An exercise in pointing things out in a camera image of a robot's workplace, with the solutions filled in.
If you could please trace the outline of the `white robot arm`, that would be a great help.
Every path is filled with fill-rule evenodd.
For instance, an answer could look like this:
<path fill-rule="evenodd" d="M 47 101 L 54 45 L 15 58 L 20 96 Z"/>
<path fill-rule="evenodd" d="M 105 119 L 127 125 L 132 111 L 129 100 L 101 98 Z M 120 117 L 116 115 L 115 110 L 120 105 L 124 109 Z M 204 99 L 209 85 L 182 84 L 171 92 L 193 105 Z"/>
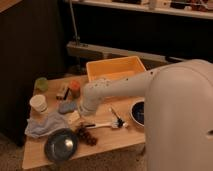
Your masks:
<path fill-rule="evenodd" d="M 78 113 L 95 114 L 107 97 L 144 99 L 147 171 L 213 171 L 212 63 L 194 59 L 91 81 Z"/>

